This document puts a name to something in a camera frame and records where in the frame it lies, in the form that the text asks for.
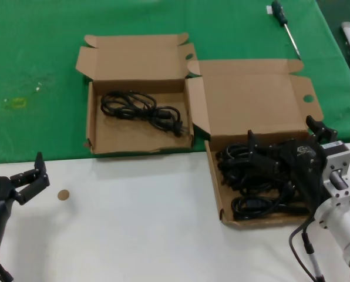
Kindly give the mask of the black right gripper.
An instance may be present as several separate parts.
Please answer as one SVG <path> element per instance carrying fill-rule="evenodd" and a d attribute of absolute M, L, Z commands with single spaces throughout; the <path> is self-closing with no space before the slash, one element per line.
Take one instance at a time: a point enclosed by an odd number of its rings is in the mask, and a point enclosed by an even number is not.
<path fill-rule="evenodd" d="M 279 174 L 282 161 L 289 170 L 290 181 L 302 201 L 314 213 L 322 200 L 325 158 L 321 145 L 336 141 L 338 132 L 311 115 L 306 117 L 305 122 L 312 132 L 310 137 L 290 139 L 273 145 L 260 145 L 253 131 L 248 130 L 248 162 L 263 174 Z"/>

